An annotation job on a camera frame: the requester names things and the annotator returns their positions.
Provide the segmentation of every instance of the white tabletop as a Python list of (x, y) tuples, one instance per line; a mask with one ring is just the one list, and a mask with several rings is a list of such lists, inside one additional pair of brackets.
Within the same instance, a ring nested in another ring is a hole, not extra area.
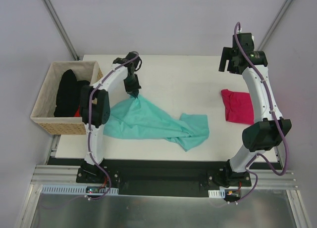
[[(83, 60), (97, 61), (105, 75), (117, 57), (85, 55)], [(125, 140), (104, 136), (105, 159), (226, 161), (233, 157), (242, 145), (242, 131), (248, 125), (226, 122), (220, 91), (248, 92), (242, 76), (218, 72), (219, 56), (141, 55), (141, 59), (140, 94), (177, 119), (182, 113), (206, 114), (210, 136), (188, 152), (164, 139)], [(128, 96), (122, 82), (109, 94), (110, 106)], [(86, 145), (86, 136), (62, 135), (56, 157), (84, 158)], [(269, 161), (277, 161), (274, 150), (265, 155)]]

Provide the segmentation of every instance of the teal shirt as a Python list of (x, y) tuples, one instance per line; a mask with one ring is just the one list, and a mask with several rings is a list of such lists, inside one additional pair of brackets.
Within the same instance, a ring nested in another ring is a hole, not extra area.
[(141, 95), (116, 104), (110, 112), (104, 135), (119, 139), (165, 139), (185, 151), (200, 145), (209, 136), (207, 115), (182, 114), (179, 120)]

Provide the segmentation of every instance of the white wall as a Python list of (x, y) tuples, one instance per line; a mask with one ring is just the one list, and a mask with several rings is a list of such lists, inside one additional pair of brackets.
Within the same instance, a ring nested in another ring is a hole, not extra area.
[(217, 56), (237, 20), (262, 39), (285, 0), (51, 1), (80, 55)]
[(295, 0), (264, 51), (275, 99), (293, 124), (290, 168), (316, 227), (317, 0)]
[(52, 61), (72, 60), (41, 0), (0, 0), (0, 227), (14, 227), (50, 136), (30, 120)]

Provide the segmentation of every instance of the laundry basket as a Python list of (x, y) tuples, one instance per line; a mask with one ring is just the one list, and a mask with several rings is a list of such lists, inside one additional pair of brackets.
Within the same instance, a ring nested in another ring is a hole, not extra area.
[(77, 80), (93, 84), (102, 78), (96, 61), (53, 62), (44, 79), (35, 102), (31, 119), (52, 135), (84, 135), (86, 130), (81, 117), (54, 117), (56, 95), (63, 73), (71, 69)]

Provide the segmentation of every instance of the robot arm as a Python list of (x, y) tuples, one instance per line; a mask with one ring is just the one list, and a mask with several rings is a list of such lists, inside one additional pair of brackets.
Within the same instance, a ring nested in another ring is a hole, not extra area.
[(112, 70), (92, 86), (84, 86), (80, 98), (80, 114), (85, 124), (88, 138), (88, 150), (85, 161), (100, 164), (104, 159), (103, 131), (110, 117), (109, 95), (120, 82), (124, 81), (125, 90), (133, 97), (139, 94), (138, 76), (142, 61), (136, 52), (130, 52), (125, 58), (113, 61)]
[[(254, 51), (252, 34), (239, 33), (234, 35), (232, 45), (232, 48), (223, 48), (219, 71), (225, 70), (228, 60), (227, 70), (230, 73), (243, 76), (250, 92), (255, 123), (243, 131), (243, 145), (237, 154), (226, 162), (222, 172), (214, 177), (213, 181), (224, 187), (243, 182), (249, 176), (247, 167), (255, 161), (256, 157), (282, 142), (274, 116), (276, 116), (284, 135), (291, 129), (291, 121), (283, 119), (276, 105), (268, 79), (265, 53)], [(253, 66), (257, 65), (256, 69), (246, 60), (246, 57)]]

